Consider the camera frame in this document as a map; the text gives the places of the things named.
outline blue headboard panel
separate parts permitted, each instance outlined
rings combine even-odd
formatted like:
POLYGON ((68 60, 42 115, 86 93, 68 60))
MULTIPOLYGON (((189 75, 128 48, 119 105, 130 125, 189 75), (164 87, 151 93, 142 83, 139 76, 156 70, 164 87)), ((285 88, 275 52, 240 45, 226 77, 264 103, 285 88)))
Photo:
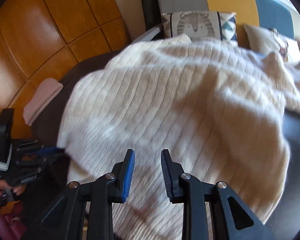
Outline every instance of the blue headboard panel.
POLYGON ((289 10, 276 0, 256 0, 260 26, 273 29, 294 39, 292 17, 289 10))

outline metal pivot screw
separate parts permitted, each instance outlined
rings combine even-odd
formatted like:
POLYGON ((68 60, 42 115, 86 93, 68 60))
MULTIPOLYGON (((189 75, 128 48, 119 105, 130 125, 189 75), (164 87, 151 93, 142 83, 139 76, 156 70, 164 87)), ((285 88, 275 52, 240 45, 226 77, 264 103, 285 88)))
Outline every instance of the metal pivot screw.
POLYGON ((224 181, 219 181, 217 185, 218 185, 219 188, 226 188, 227 187, 227 184, 224 181))
POLYGON ((191 175, 189 173, 182 173, 181 174, 181 178, 183 178, 183 179, 190 179, 191 175))
POLYGON ((106 178, 107 179, 114 179, 115 175, 113 173, 107 173, 106 178))
POLYGON ((79 186, 79 182, 77 181, 71 181, 69 184, 68 184, 68 187, 69 188, 76 188, 79 186))

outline yellow headboard panel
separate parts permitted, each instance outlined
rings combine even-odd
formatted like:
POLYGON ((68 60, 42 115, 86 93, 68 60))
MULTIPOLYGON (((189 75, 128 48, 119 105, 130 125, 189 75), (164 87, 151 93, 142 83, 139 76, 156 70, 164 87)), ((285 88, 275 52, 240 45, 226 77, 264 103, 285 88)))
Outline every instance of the yellow headboard panel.
POLYGON ((236 12, 236 32, 239 47, 249 48, 243 23, 259 26, 258 9, 255 0, 207 0, 209 11, 236 12))

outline person's hand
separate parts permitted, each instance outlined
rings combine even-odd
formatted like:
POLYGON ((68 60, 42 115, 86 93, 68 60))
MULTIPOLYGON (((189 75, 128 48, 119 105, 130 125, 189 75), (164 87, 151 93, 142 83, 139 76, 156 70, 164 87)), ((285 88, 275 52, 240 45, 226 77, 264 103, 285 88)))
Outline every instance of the person's hand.
POLYGON ((0 179, 0 189, 1 190, 7 190, 12 189, 12 187, 5 181, 4 179, 0 179))
POLYGON ((20 185, 13 188, 13 193, 17 196, 21 195, 26 189, 26 185, 20 185))

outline dark bedsheet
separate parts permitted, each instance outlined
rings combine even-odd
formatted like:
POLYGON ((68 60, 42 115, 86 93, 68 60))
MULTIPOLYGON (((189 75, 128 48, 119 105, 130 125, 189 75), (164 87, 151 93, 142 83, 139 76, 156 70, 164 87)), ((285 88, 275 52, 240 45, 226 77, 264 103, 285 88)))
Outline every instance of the dark bedsheet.
MULTIPOLYGON (((68 98, 75 84, 88 73, 102 69, 120 51, 113 51, 92 57, 77 64, 60 81, 64 88, 32 125, 35 138, 47 146, 55 146, 58 130, 68 98)), ((285 191, 278 207, 266 223, 275 238, 292 240, 300 230, 300 115, 286 111, 283 123, 284 135, 290 143, 291 160, 285 191)), ((53 174, 59 184, 66 184, 69 158, 64 157, 52 166, 53 174)))

